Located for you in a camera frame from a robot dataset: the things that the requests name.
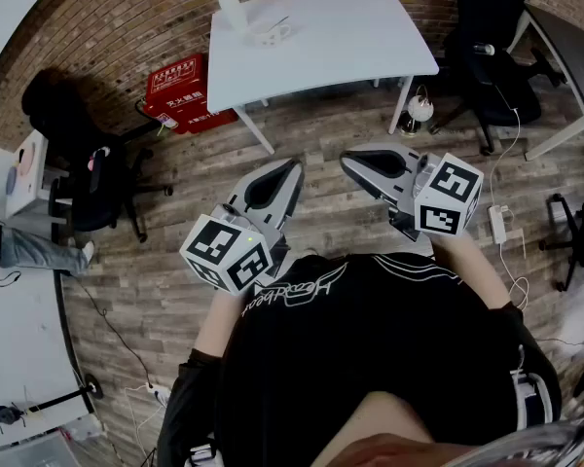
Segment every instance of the white desk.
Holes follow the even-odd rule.
[[[21,151],[32,151],[34,156],[30,169],[27,172],[22,172],[21,166],[17,168],[18,177],[15,187],[13,188],[12,193],[7,196],[7,219],[26,211],[39,199],[50,200],[50,191],[47,188],[44,188],[44,176],[52,175],[56,177],[67,175],[65,171],[51,168],[46,169],[48,140],[36,129],[28,135],[19,148],[13,153],[13,164],[19,162],[20,154],[22,154]],[[68,199],[63,199],[61,202],[67,204],[70,203]],[[38,217],[39,219],[51,221],[53,223],[66,223],[63,218],[53,218],[51,216],[40,215],[37,213],[28,213],[26,217]]]
[[[513,43],[508,48],[509,53],[513,51],[530,24],[561,67],[582,115],[548,140],[527,151],[527,161],[538,158],[584,130],[584,31],[542,9],[526,5],[517,24]]]
[[[273,154],[244,104],[293,91],[379,78],[404,77],[389,133],[411,81],[439,71],[428,46],[398,0],[251,0],[249,27],[285,21],[291,35],[278,47],[257,47],[234,32],[221,11],[212,17],[207,109],[233,108]]]

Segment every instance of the power strip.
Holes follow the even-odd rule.
[[[149,394],[153,394],[156,397],[156,400],[166,408],[166,404],[168,403],[168,399],[171,396],[171,390],[168,387],[164,387],[163,385],[149,384],[147,385],[147,392]]]
[[[506,242],[506,228],[504,227],[504,218],[502,216],[502,211],[505,207],[506,206],[495,205],[487,209],[489,212],[489,220],[491,221],[493,242],[496,244],[503,244]]]

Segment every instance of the brick wall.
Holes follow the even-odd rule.
[[[431,50],[455,26],[455,0],[400,0]],[[584,0],[530,0],[584,28]],[[143,123],[133,103],[149,72],[206,52],[216,0],[39,0],[0,56],[0,147],[31,128],[21,94],[41,69],[77,79],[98,125],[122,133]]]

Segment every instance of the white box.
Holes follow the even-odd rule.
[[[474,214],[485,175],[446,154],[415,198],[416,230],[459,235]]]
[[[179,252],[202,280],[234,295],[273,265],[263,235],[204,214]]]

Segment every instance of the red fire extinguisher box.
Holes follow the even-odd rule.
[[[207,110],[207,67],[203,54],[191,55],[149,75],[145,112],[176,133],[201,133],[233,123],[232,109]]]

